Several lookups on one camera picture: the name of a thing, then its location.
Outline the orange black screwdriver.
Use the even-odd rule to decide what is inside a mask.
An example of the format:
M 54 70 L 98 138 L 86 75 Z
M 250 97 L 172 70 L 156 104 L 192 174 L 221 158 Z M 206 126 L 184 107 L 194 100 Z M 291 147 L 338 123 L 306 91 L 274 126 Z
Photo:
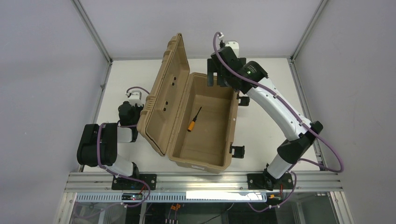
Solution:
M 202 109 L 202 107 L 199 108 L 197 114 L 195 115 L 195 117 L 194 117 L 194 118 L 192 119 L 192 121 L 190 122 L 190 124 L 189 124 L 189 126 L 188 126 L 188 129 L 187 129 L 188 132 L 191 132 L 191 131 L 193 130 L 193 128 L 194 128 L 194 126 L 195 126 L 195 123 L 196 123 L 196 120 L 197 120 L 197 118 L 198 118 L 198 115 L 199 115 L 201 109 Z

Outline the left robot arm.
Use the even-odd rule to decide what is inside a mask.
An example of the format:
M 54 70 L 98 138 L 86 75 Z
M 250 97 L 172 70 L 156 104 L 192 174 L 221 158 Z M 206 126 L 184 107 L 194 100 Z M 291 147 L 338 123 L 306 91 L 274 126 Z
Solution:
M 143 107 L 141 100 L 124 101 L 118 107 L 118 122 L 86 124 L 77 149 L 78 163 L 102 168 L 116 177 L 139 179 L 137 165 L 118 153 L 118 144 L 136 142 L 137 123 Z

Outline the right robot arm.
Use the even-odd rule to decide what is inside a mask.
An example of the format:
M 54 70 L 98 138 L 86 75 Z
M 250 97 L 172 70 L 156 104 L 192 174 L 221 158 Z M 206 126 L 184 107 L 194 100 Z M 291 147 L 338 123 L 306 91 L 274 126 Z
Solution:
M 283 175 L 289 171 L 311 147 L 323 130 L 319 121 L 311 122 L 298 113 L 283 98 L 269 78 L 266 70 L 257 62 L 238 58 L 234 50 L 222 47 L 207 60 L 208 86 L 213 85 L 213 73 L 217 85 L 231 87 L 255 101 L 280 127 L 285 141 L 277 148 L 277 155 L 266 165 L 257 187 L 273 190 Z

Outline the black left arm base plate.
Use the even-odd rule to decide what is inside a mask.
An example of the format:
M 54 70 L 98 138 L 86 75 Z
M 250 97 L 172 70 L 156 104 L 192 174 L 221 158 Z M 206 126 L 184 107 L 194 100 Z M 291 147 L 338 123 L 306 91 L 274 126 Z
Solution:
M 157 174 L 140 174 L 140 180 L 145 182 L 151 190 L 156 190 Z M 141 182 L 132 181 L 129 179 L 114 177 L 111 189 L 112 190 L 141 190 L 145 185 Z

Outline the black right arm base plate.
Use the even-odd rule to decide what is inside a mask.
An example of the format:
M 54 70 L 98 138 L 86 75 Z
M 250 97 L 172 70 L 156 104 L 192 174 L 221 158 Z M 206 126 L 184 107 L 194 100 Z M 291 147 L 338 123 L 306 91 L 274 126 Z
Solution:
M 247 185 L 249 190 L 280 190 L 292 189 L 294 186 L 291 174 L 284 174 L 278 180 L 271 180 L 262 173 L 247 174 Z

